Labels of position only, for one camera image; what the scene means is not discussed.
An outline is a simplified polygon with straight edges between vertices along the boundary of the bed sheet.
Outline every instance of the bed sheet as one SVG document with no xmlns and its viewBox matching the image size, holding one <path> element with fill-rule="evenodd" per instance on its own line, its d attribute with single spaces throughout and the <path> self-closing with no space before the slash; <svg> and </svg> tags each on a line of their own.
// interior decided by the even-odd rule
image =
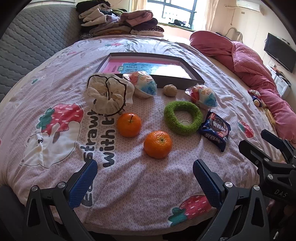
<svg viewBox="0 0 296 241">
<path fill-rule="evenodd" d="M 216 92 L 218 107 L 212 111 L 231 126 L 223 153 L 199 134 L 181 137 L 166 127 L 163 109 L 172 100 L 187 100 L 183 91 L 176 98 L 162 95 L 161 90 L 153 99 L 134 97 L 129 111 L 142 118 L 143 127 L 133 139 L 117 135 L 117 116 L 103 118 L 89 109 L 83 98 L 88 76 L 110 52 L 125 51 L 181 57 L 202 76 L 205 85 Z M 9 185 L 25 204 L 31 186 L 54 187 L 92 157 L 98 163 L 98 174 L 75 209 L 89 231 L 158 235 L 183 230 L 215 213 L 206 206 L 192 173 L 196 159 L 203 159 L 224 181 L 238 187 L 258 183 L 256 167 L 238 151 L 238 143 L 246 139 L 238 121 L 253 129 L 250 142 L 280 160 L 280 152 L 260 137 L 262 129 L 272 128 L 246 89 L 218 62 L 185 44 L 124 35 L 79 41 L 26 75 L 0 103 L 0 185 Z M 66 128 L 61 130 L 59 119 L 72 112 L 73 119 L 65 120 Z M 183 112 L 178 117 L 188 119 Z M 173 140 L 173 149 L 163 160 L 152 159 L 142 150 L 145 136 L 158 129 Z"/>
</svg>

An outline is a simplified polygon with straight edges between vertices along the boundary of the open box lid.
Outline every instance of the open box lid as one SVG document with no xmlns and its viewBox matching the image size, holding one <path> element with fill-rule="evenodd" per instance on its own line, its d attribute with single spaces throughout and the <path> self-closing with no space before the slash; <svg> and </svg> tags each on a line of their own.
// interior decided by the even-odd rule
<svg viewBox="0 0 296 241">
<path fill-rule="evenodd" d="M 95 73 L 112 73 L 122 78 L 125 73 L 146 71 L 158 88 L 174 85 L 179 90 L 196 84 L 203 85 L 202 77 L 182 58 L 153 53 L 110 53 Z"/>
</svg>

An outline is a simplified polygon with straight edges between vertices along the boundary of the mandarin orange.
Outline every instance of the mandarin orange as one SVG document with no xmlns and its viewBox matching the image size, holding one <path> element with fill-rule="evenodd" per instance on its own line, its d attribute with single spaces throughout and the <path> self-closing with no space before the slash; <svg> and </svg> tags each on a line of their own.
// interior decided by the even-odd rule
<svg viewBox="0 0 296 241">
<path fill-rule="evenodd" d="M 135 137 L 142 127 L 140 117 L 133 113 L 124 113 L 117 120 L 117 130 L 124 137 Z"/>
<path fill-rule="evenodd" d="M 144 140 L 145 152 L 153 158 L 165 158 L 172 149 L 172 140 L 164 131 L 154 131 L 148 134 Z"/>
</svg>

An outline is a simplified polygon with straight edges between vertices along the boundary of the white scrunchie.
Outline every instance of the white scrunchie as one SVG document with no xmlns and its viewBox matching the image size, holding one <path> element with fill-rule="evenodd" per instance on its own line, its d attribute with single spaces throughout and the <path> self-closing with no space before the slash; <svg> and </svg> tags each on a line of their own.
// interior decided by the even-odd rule
<svg viewBox="0 0 296 241">
<path fill-rule="evenodd" d="M 97 114 L 112 116 L 133 104 L 135 87 L 114 74 L 95 73 L 88 78 L 85 101 Z"/>
</svg>

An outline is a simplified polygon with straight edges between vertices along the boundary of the pink bed sheet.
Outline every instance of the pink bed sheet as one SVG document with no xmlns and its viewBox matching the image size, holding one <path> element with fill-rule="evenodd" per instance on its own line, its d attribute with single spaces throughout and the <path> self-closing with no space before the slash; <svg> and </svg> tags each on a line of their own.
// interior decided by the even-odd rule
<svg viewBox="0 0 296 241">
<path fill-rule="evenodd" d="M 296 114 L 279 96 L 269 70 L 253 49 L 209 31 L 194 32 L 190 36 L 190 45 L 218 60 L 251 89 L 259 91 L 276 121 L 279 137 L 296 143 Z"/>
</svg>

